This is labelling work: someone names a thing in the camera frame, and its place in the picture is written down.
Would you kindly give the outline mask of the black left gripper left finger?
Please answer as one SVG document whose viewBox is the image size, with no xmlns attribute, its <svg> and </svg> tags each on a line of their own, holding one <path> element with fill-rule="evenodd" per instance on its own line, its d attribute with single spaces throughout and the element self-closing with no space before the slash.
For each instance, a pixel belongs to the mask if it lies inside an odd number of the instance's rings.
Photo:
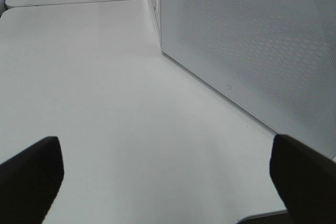
<svg viewBox="0 0 336 224">
<path fill-rule="evenodd" d="M 1 163 L 1 223 L 42 223 L 64 174 L 56 136 L 45 137 Z"/>
</svg>

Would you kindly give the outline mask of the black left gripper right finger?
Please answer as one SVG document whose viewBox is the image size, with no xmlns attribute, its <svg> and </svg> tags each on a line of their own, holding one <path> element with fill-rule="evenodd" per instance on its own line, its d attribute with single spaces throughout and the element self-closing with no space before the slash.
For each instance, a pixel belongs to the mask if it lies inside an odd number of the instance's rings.
<svg viewBox="0 0 336 224">
<path fill-rule="evenodd" d="M 294 223 L 335 223 L 335 162 L 289 135 L 274 137 L 271 180 Z"/>
</svg>

